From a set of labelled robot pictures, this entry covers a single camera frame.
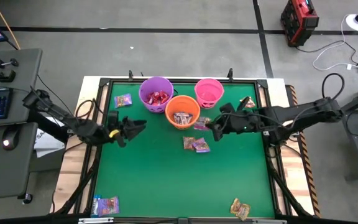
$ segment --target red power station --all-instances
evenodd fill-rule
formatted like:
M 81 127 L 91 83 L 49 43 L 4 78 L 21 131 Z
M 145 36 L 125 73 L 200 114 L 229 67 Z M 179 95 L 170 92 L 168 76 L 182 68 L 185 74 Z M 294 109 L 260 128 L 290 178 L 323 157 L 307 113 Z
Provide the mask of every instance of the red power station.
M 319 17 L 311 0 L 289 0 L 281 14 L 288 46 L 303 46 L 317 27 Z

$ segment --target green mat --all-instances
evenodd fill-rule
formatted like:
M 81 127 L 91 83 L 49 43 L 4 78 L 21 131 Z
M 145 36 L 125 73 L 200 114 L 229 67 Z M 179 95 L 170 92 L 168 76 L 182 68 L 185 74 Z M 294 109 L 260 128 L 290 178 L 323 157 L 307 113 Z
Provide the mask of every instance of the green mat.
M 233 217 L 234 198 L 251 206 L 250 217 L 273 217 L 272 194 L 260 133 L 229 134 L 219 142 L 212 132 L 193 128 L 180 131 L 164 114 L 147 111 L 138 97 L 140 84 L 115 83 L 114 96 L 130 93 L 133 105 L 119 108 L 122 118 L 146 119 L 147 127 L 125 148 L 105 144 L 95 195 L 119 197 L 115 217 Z M 194 85 L 175 84 L 180 95 L 195 98 Z M 215 118 L 219 107 L 235 107 L 244 96 L 255 99 L 254 86 L 224 85 L 224 96 L 202 116 Z M 183 136 L 204 137 L 210 153 L 183 149 Z

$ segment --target white cable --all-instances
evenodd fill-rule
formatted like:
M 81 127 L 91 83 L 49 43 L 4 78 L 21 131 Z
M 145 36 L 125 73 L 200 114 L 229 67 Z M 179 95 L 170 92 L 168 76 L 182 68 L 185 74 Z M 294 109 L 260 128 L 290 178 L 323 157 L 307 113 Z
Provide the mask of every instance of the white cable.
M 332 46 L 332 47 L 328 47 L 327 49 L 323 50 L 323 51 L 316 57 L 316 59 L 313 61 L 313 67 L 314 67 L 315 69 L 317 69 L 317 70 L 319 70 L 319 71 L 326 71 L 326 70 L 332 69 L 333 67 L 336 67 L 336 66 L 338 66 L 338 65 L 351 65 L 352 67 L 358 68 L 358 66 L 356 66 L 356 65 L 352 65 L 352 64 L 350 64 L 350 63 L 345 63 L 345 62 L 336 63 L 335 65 L 330 66 L 330 67 L 328 67 L 328 68 L 319 68 L 319 67 L 317 67 L 317 66 L 315 65 L 315 63 L 316 63 L 317 60 L 320 58 L 320 56 L 322 56 L 322 54 L 324 54 L 327 50 L 333 49 L 334 47 L 339 47 L 339 46 L 345 44 L 346 39 L 345 39 L 345 35 L 343 34 L 343 22 L 345 21 L 345 19 L 346 19 L 346 17 L 347 17 L 348 15 L 345 15 L 345 16 L 343 17 L 342 22 L 341 22 L 341 33 L 342 33 L 342 37 L 343 37 L 342 43 L 337 44 L 337 45 L 334 45 L 334 46 Z

